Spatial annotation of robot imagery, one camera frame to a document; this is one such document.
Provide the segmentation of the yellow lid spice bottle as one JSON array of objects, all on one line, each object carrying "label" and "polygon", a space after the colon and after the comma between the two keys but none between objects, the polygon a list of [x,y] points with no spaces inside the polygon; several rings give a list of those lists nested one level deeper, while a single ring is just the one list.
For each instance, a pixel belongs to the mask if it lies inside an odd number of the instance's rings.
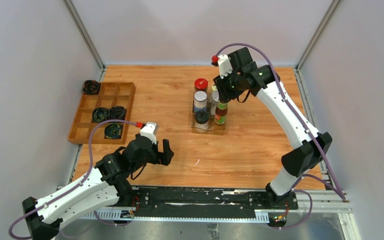
[{"label": "yellow lid spice bottle", "polygon": [[216,85],[213,85],[212,87],[211,87],[211,92],[213,93],[213,92],[215,92],[217,90],[217,86]]}]

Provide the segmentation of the silver lid glass jar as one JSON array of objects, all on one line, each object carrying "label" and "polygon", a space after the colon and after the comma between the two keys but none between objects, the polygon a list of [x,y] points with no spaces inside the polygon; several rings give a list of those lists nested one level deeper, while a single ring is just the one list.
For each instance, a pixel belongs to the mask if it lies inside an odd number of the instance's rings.
[{"label": "silver lid glass jar", "polygon": [[214,116],[219,103],[219,92],[215,90],[211,94],[210,116]]}]

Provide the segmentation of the red lid sauce jar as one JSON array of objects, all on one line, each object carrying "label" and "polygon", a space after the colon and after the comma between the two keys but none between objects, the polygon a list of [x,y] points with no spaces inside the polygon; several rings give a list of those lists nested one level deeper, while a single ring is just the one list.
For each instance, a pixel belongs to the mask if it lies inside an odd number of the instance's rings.
[{"label": "red lid sauce jar", "polygon": [[195,92],[207,92],[209,82],[205,78],[198,78],[194,81]]}]

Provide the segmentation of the yellow cap sauce bottle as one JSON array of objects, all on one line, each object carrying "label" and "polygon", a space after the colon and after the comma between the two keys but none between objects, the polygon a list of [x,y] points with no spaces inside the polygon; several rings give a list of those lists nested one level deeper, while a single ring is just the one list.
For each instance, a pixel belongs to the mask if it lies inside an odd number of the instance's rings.
[{"label": "yellow cap sauce bottle", "polygon": [[228,114],[228,104],[219,102],[214,112],[214,123],[217,125],[223,125],[226,123]]}]

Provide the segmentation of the silver lid blue bottle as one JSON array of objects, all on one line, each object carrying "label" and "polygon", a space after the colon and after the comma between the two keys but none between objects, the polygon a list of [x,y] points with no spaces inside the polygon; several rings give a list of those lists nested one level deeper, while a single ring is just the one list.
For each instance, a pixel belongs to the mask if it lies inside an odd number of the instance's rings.
[{"label": "silver lid blue bottle", "polygon": [[205,91],[197,91],[193,96],[193,112],[207,110],[207,93]]}]

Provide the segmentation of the black lid spice bottle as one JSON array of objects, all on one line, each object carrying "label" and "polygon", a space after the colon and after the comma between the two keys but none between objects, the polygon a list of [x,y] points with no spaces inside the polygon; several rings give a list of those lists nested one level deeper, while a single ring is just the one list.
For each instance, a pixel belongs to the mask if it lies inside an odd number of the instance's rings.
[{"label": "black lid spice bottle", "polygon": [[194,115],[194,128],[198,133],[205,133],[209,129],[210,115],[205,110],[199,110]]}]

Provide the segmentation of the clear plastic organizer bin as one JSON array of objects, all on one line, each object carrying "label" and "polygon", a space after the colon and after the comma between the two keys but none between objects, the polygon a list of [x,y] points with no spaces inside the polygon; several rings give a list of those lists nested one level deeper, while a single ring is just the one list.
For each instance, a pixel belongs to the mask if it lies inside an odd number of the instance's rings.
[{"label": "clear plastic organizer bin", "polygon": [[192,101],[192,114],[191,114],[191,131],[195,134],[211,134],[211,135],[224,135],[227,132],[227,119],[225,124],[217,125],[214,122],[214,116],[210,116],[210,108],[211,108],[211,96],[212,90],[207,94],[207,109],[206,112],[209,113],[209,121],[208,121],[208,130],[205,133],[198,133],[195,130],[195,113],[193,112],[194,100]]}]

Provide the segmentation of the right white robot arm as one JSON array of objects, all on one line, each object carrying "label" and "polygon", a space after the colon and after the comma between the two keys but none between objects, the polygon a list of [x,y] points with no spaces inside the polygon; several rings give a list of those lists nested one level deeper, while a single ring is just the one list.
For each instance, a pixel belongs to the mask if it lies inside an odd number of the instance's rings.
[{"label": "right white robot arm", "polygon": [[281,157],[279,173],[265,187],[266,204],[278,209],[304,174],[324,159],[333,139],[305,118],[270,61],[258,66],[250,54],[251,46],[242,43],[240,47],[229,54],[218,52],[211,58],[211,64],[219,70],[213,81],[220,103],[238,99],[244,92],[253,95],[268,108],[285,132],[292,151]]}]

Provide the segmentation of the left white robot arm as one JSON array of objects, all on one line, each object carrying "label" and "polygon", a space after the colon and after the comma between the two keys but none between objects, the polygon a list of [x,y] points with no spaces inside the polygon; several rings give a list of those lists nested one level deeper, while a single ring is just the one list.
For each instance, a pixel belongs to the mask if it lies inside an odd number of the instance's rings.
[{"label": "left white robot arm", "polygon": [[67,225],[92,211],[119,204],[129,206],[133,188],[129,180],[148,164],[168,166],[174,156],[167,139],[163,151],[148,137],[137,134],[127,146],[105,155],[90,173],[39,199],[22,202],[26,224],[33,240],[51,240]]}]

